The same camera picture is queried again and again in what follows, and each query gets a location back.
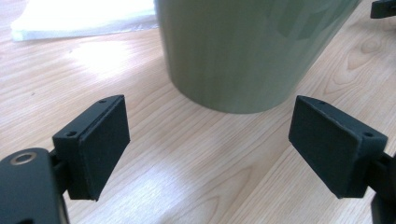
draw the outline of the white paper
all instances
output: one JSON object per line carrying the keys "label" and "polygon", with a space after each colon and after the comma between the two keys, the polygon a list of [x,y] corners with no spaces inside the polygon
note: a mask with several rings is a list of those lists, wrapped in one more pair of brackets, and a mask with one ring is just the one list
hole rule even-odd
{"label": "white paper", "polygon": [[16,41],[107,35],[158,27],[153,0],[30,0],[11,24]]}

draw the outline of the black metal part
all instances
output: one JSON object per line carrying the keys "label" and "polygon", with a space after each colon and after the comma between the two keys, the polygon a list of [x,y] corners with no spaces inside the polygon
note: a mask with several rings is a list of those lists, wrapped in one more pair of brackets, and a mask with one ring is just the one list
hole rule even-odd
{"label": "black metal part", "polygon": [[298,96],[289,140],[338,198],[361,198],[388,138],[320,100]]}
{"label": "black metal part", "polygon": [[380,0],[372,3],[370,17],[372,19],[384,19],[396,16],[396,0]]}
{"label": "black metal part", "polygon": [[376,191],[374,224],[396,223],[396,158],[383,150],[388,138],[337,108],[298,96],[289,140],[338,197]]}
{"label": "black metal part", "polygon": [[98,200],[130,142],[124,97],[98,101],[52,139],[56,157],[70,169],[70,198]]}
{"label": "black metal part", "polygon": [[58,192],[43,148],[29,148],[0,161],[0,223],[68,223],[64,198]]}
{"label": "black metal part", "polygon": [[396,202],[395,188],[392,185],[389,165],[393,158],[383,153],[381,158],[373,161],[366,173],[365,182],[386,201]]}
{"label": "black metal part", "polygon": [[99,199],[130,142],[123,95],[100,100],[53,136],[0,161],[1,224],[69,223],[63,193]]}
{"label": "black metal part", "polygon": [[371,203],[373,224],[396,223],[396,203],[382,199],[376,194]]}

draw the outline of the screw hole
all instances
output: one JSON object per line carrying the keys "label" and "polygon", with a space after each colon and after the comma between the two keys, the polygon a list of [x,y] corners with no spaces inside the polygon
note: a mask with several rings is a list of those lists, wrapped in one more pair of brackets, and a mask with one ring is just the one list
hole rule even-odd
{"label": "screw hole", "polygon": [[35,152],[25,152],[25,153],[22,153],[16,157],[12,158],[10,163],[12,165],[22,165],[29,161],[34,160],[36,156],[37,156],[37,154]]}
{"label": "screw hole", "polygon": [[35,224],[35,222],[31,218],[27,218],[18,222],[18,224]]}
{"label": "screw hole", "polygon": [[374,136],[372,133],[363,133],[363,134],[364,134],[364,136],[367,136],[367,137],[373,137]]}
{"label": "screw hole", "polygon": [[74,135],[76,135],[77,132],[68,132],[66,133],[67,137],[73,137]]}

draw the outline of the wooden table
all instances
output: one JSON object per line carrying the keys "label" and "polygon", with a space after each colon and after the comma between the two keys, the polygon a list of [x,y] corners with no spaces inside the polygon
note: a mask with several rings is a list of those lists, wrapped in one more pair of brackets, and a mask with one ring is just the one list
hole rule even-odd
{"label": "wooden table", "polygon": [[101,98],[124,94],[132,142],[99,202],[72,223],[371,223],[370,202],[337,200],[288,141],[297,94],[326,101],[396,150],[396,19],[363,0],[290,98],[253,115],[199,106],[170,82],[157,29],[12,42],[26,2],[0,0],[0,158],[51,137]]}

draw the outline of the green vase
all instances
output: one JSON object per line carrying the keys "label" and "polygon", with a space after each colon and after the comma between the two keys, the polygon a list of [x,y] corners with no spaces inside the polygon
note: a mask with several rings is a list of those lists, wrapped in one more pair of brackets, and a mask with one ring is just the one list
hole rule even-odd
{"label": "green vase", "polygon": [[360,0],[156,0],[170,78],[236,114],[279,105]]}

